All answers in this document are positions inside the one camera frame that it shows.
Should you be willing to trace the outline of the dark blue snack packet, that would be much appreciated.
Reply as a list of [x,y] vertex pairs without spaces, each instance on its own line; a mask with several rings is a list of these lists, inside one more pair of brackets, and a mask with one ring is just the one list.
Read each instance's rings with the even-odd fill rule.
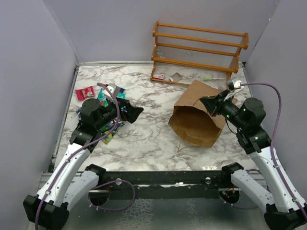
[[[82,127],[82,128],[93,128],[93,126],[90,126],[90,125],[87,125],[87,124],[83,124],[83,123],[82,123],[81,108],[78,108],[78,110],[76,111],[76,114],[78,115],[78,120],[79,120],[78,125],[77,125],[76,128],[81,128],[81,127]],[[109,132],[109,131],[112,129],[112,127],[113,127],[115,121],[116,121],[116,120],[114,119],[114,120],[110,121],[109,123],[105,124],[104,126],[102,126],[102,127],[100,128],[100,131],[101,131],[102,133],[104,133],[104,132]],[[121,127],[121,126],[123,126],[123,125],[124,125],[124,124],[122,123],[122,120],[120,120],[119,123],[118,123],[118,125],[117,125],[116,128],[114,129],[114,132],[115,132],[119,127]]]

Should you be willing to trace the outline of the brown paper bag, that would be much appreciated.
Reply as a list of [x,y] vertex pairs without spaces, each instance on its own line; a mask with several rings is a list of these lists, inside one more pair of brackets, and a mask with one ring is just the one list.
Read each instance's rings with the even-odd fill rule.
[[226,122],[221,115],[209,116],[200,98],[216,96],[220,92],[217,88],[194,80],[179,97],[168,124],[182,141],[206,148],[214,145]]

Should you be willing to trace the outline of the teal red snack packet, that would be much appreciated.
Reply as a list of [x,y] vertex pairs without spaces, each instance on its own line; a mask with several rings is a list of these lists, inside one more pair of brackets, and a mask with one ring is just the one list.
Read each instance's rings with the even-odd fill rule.
[[[125,99],[126,94],[125,94],[124,91],[125,91],[125,89],[121,88],[121,89],[119,90],[119,93],[117,94],[117,97],[118,97],[118,98]],[[102,106],[104,106],[104,107],[108,106],[108,102],[107,102],[107,99],[106,99],[106,95],[104,94],[104,89],[103,89],[103,88],[100,89],[100,92],[99,92],[97,98],[98,98],[98,100],[100,101],[100,105],[102,105]]]

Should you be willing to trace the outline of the green snack packet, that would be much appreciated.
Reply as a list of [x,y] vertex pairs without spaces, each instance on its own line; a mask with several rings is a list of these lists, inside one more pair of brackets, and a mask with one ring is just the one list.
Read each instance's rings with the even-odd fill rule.
[[122,127],[122,126],[124,126],[124,124],[118,124],[117,126],[116,126],[116,128],[112,131],[112,132],[110,132],[110,130],[112,129],[112,126],[110,126],[110,127],[107,127],[107,126],[105,126],[105,127],[103,127],[103,128],[101,128],[101,132],[102,132],[102,135],[104,136],[104,135],[106,135],[107,134],[107,136],[104,138],[104,139],[102,139],[102,141],[105,143],[105,144],[108,144],[110,141],[111,141],[111,139],[114,137],[114,135],[116,135],[117,133],[118,133],[118,130]]

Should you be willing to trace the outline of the red snack bar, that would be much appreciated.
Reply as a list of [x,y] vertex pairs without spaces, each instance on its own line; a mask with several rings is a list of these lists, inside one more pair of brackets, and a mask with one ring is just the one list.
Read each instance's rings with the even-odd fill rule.
[[83,89],[76,89],[75,92],[76,92],[76,96],[77,96],[78,101],[83,101],[87,98],[91,98],[91,97],[95,96],[93,86],[86,87],[86,88],[83,88]]

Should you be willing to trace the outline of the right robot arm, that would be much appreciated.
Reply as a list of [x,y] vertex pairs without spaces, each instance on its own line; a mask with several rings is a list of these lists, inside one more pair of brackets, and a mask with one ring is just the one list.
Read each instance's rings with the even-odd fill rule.
[[216,96],[202,97],[200,102],[210,116],[221,115],[236,127],[238,143],[258,167],[268,189],[237,163],[222,168],[221,184],[241,189],[262,211],[271,230],[294,230],[305,225],[307,203],[291,183],[277,159],[272,139],[261,127],[266,115],[262,101],[251,97],[237,107],[232,99],[232,93],[225,90]]

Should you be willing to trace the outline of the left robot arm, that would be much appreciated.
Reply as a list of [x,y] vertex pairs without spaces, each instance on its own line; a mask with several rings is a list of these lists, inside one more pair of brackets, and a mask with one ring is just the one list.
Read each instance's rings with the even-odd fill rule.
[[28,220],[45,229],[62,229],[76,203],[92,187],[101,189],[106,183],[103,174],[93,171],[85,171],[74,180],[80,166],[98,142],[116,129],[119,121],[132,124],[142,112],[142,107],[132,106],[126,99],[118,98],[107,106],[102,106],[98,99],[85,100],[80,110],[81,119],[58,167],[35,196],[28,195],[24,199]]

